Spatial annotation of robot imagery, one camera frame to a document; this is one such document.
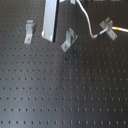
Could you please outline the long silver metal gripper finger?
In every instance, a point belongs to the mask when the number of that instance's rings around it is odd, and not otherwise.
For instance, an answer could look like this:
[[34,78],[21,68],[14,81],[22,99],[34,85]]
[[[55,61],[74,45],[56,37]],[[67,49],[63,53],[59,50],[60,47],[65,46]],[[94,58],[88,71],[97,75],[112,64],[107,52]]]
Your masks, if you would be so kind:
[[58,0],[46,0],[43,19],[42,37],[53,42]]

